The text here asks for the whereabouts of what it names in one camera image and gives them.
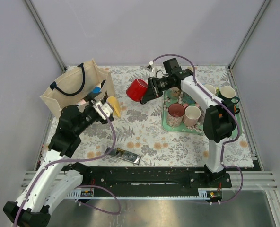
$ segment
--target yellow object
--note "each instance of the yellow object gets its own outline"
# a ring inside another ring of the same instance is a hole
[[[116,97],[111,96],[108,97],[106,101],[114,108],[113,115],[121,118],[121,108],[118,99]]]
[[[220,89],[218,87],[215,87],[215,89],[216,89],[216,95],[217,95]]]

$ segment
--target red cup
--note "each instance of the red cup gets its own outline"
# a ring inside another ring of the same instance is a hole
[[[131,100],[140,102],[147,89],[148,84],[144,80],[135,79],[126,90],[126,94]]]

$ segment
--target mug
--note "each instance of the mug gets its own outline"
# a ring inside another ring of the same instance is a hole
[[[198,122],[200,116],[201,110],[198,107],[191,105],[185,109],[183,122],[187,127],[192,127]]]
[[[184,116],[184,107],[179,103],[171,104],[168,108],[166,122],[171,127],[181,124]]]
[[[190,96],[189,96],[187,93],[185,93],[185,92],[183,92],[183,94],[182,94],[182,101],[183,101],[184,103],[189,104],[189,105],[195,103],[195,100],[194,100],[192,97],[190,97]]]
[[[140,102],[147,89],[148,84],[144,80],[135,79],[125,93],[131,100]]]
[[[121,108],[120,108],[120,103],[116,97],[108,97],[106,100],[114,109],[113,111],[113,116],[121,117]]]
[[[213,95],[215,95],[216,94],[216,88],[213,86],[213,85],[210,85],[210,84],[206,84],[206,85],[204,85],[205,86],[205,88],[207,88]]]
[[[239,108],[236,108],[235,106],[234,106],[234,111],[235,111],[235,115],[238,114],[238,113],[240,113],[240,109],[239,109]]]
[[[181,94],[181,90],[177,87],[172,87],[167,91],[167,95],[170,99],[178,99]]]
[[[236,99],[236,102],[232,102],[233,104],[237,104],[238,102],[240,102],[240,98],[236,96],[236,91],[229,86],[222,87],[219,91],[218,97],[222,98],[223,100]]]

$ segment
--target cable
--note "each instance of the cable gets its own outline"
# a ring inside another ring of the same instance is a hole
[[[113,198],[118,203],[119,210],[117,212],[110,212],[110,211],[107,211],[107,210],[100,209],[98,207],[94,207],[93,205],[90,205],[90,204],[85,204],[83,202],[80,202],[80,204],[82,204],[82,205],[84,205],[86,207],[90,207],[90,208],[93,208],[95,210],[101,211],[103,213],[112,214],[112,215],[119,215],[120,214],[122,207],[121,207],[121,203],[120,203],[119,199],[113,193],[111,193],[109,190],[107,190],[106,188],[98,186],[98,185],[80,185],[80,186],[78,186],[76,188],[89,188],[89,187],[102,189],[102,190],[106,191],[107,193],[109,193],[111,196],[113,196]]]
[[[95,185],[95,179],[94,178],[91,180],[91,185]]]
[[[69,164],[67,164],[67,165],[65,166],[65,168],[64,168],[64,175],[65,175],[65,176],[66,176],[66,174],[65,174],[66,169],[67,169],[69,166],[72,166],[72,163],[69,163]]]
[[[221,188],[222,188],[222,182],[218,183],[217,192],[221,191]]]
[[[106,152],[104,153],[103,155],[101,156],[98,156],[98,157],[94,157],[94,158],[88,158],[88,159],[66,159],[66,160],[57,160],[57,161],[53,161],[53,162],[50,162],[48,163],[45,168],[43,168],[39,173],[38,175],[36,176],[36,178],[34,179],[34,181],[32,182],[29,190],[27,191],[26,193],[26,197],[25,199],[22,201],[18,211],[17,211],[17,214],[16,214],[16,217],[15,217],[15,220],[14,220],[14,227],[17,227],[17,223],[18,223],[18,219],[19,219],[19,216],[20,216],[20,213],[26,203],[26,201],[28,200],[28,197],[30,196],[33,188],[35,187],[37,181],[39,180],[39,178],[41,177],[41,175],[43,174],[43,172],[51,165],[53,164],[56,164],[56,163],[61,163],[61,162],[88,162],[88,161],[94,161],[94,160],[97,160],[97,159],[100,159],[100,158],[103,158],[105,157],[106,155],[108,155],[115,147],[115,144],[116,144],[116,131],[114,129],[114,126],[111,122],[111,120],[107,117],[107,115],[104,113],[104,111],[102,110],[102,108],[100,106],[98,106],[98,109],[101,111],[101,113],[103,114],[103,116],[106,118],[107,122],[109,123],[110,125],[110,128],[112,130],[112,136],[113,136],[113,144],[111,146],[111,148]]]
[[[157,77],[157,78],[158,78],[158,75],[157,75],[157,74],[158,74],[158,72],[162,72],[162,70],[158,70],[158,71],[156,72],[156,74],[155,74],[155,75],[156,75],[156,77]]]
[[[194,82],[196,83],[196,85],[197,85],[209,98],[212,99],[212,95],[210,95],[208,91],[206,91],[200,84],[198,84],[198,81],[197,81],[197,79],[196,79],[196,68],[195,68],[195,65],[194,65],[189,59],[187,59],[187,58],[185,58],[185,57],[183,57],[183,56],[181,56],[181,55],[178,55],[178,54],[171,54],[171,53],[169,53],[169,54],[163,54],[163,55],[160,55],[160,56],[156,57],[156,58],[153,60],[153,62],[156,61],[156,60],[158,60],[159,58],[166,57],[166,56],[179,57],[179,58],[182,58],[182,59],[188,61],[188,62],[190,63],[190,65],[192,66],[192,69],[193,69],[193,80],[194,80]],[[238,134],[237,134],[236,138],[234,138],[233,140],[228,140],[228,141],[224,142],[224,143],[222,144],[222,149],[221,149],[221,158],[220,158],[221,165],[222,165],[225,169],[228,169],[228,168],[236,168],[236,169],[240,172],[240,175],[241,175],[241,185],[240,185],[239,190],[237,191],[237,193],[236,193],[233,197],[231,197],[230,199],[228,199],[228,200],[226,200],[226,201],[221,202],[221,203],[226,203],[226,202],[229,202],[229,201],[232,201],[233,199],[235,199],[235,198],[237,197],[237,195],[241,192],[242,188],[243,188],[244,177],[243,177],[242,170],[241,170],[239,167],[237,167],[237,166],[225,166],[224,163],[223,163],[223,159],[224,159],[224,145],[225,145],[225,144],[228,144],[228,143],[232,143],[232,142],[237,141],[237,140],[239,139],[240,135],[241,135],[241,130],[240,130],[239,122],[238,122],[237,119],[235,118],[235,115],[234,115],[232,112],[230,112],[230,110],[229,110],[226,106],[224,106],[220,101],[218,101],[218,100],[216,100],[216,99],[212,99],[212,100],[215,101],[216,103],[218,103],[223,109],[225,109],[225,110],[228,112],[228,114],[234,119],[234,121],[235,121],[235,123],[236,123],[236,126],[237,126],[237,131],[238,131]]]

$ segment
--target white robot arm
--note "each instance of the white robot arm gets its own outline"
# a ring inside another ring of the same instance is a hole
[[[190,69],[182,70],[176,58],[165,61],[163,65],[168,73],[168,77],[157,78],[154,75],[148,78],[148,89],[141,103],[145,104],[149,100],[161,97],[163,91],[171,87],[178,87],[190,95],[205,112],[203,131],[209,139],[209,157],[206,167],[211,174],[219,173],[224,169],[221,164],[222,145],[228,141],[236,127],[232,117],[219,103],[222,103],[228,110],[234,113],[233,103],[230,100],[223,101],[221,98],[213,95],[203,84],[194,79],[193,72]],[[156,72],[152,61],[149,63],[148,68],[153,73]]]
[[[7,202],[3,211],[21,227],[45,227],[51,214],[67,195],[81,184],[90,184],[90,168],[74,163],[66,176],[54,187],[52,184],[62,168],[72,161],[71,156],[81,142],[79,135],[92,123],[112,121],[113,109],[108,103],[90,103],[80,112],[77,105],[65,107],[61,112],[56,133],[34,178],[15,202]]]

